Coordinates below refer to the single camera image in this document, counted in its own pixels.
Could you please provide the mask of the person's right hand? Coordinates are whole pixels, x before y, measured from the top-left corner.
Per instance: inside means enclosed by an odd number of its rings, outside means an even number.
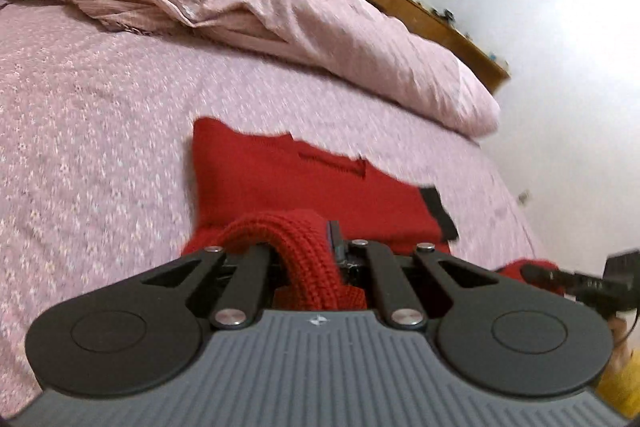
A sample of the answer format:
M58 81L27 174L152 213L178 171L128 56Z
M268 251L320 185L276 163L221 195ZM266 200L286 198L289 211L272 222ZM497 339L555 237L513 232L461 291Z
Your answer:
M628 346L628 337L630 332L628 331L627 321L620 317L610 317L608 319L608 327L613 336L614 349L608 363L608 369L617 374L620 373L631 360L631 349Z

